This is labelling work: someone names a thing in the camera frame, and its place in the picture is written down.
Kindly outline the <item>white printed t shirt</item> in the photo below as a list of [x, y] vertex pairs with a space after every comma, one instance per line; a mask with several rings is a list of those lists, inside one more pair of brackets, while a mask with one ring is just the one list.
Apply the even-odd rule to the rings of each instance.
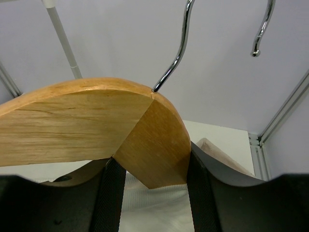
[[120, 232], [193, 232], [187, 185], [148, 189], [126, 173]]

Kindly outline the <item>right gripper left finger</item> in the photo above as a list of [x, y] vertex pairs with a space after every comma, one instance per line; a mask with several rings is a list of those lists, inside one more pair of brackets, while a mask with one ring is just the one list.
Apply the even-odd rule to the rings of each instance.
[[117, 232], [126, 170], [113, 158], [92, 161], [55, 182], [0, 177], [2, 232]]

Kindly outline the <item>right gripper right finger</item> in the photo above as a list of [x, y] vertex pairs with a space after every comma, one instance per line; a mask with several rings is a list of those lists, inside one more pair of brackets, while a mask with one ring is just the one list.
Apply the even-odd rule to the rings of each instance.
[[196, 232], [306, 232], [309, 176], [263, 181], [191, 145], [187, 187]]

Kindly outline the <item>wooden hanger with metal hook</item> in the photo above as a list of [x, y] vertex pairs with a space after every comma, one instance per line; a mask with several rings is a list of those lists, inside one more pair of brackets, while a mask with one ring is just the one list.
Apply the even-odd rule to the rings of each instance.
[[115, 159], [150, 189], [186, 183], [191, 141], [158, 91], [183, 58], [194, 2], [186, 2], [178, 53], [153, 88], [120, 78], [78, 78], [0, 106], [0, 164]]

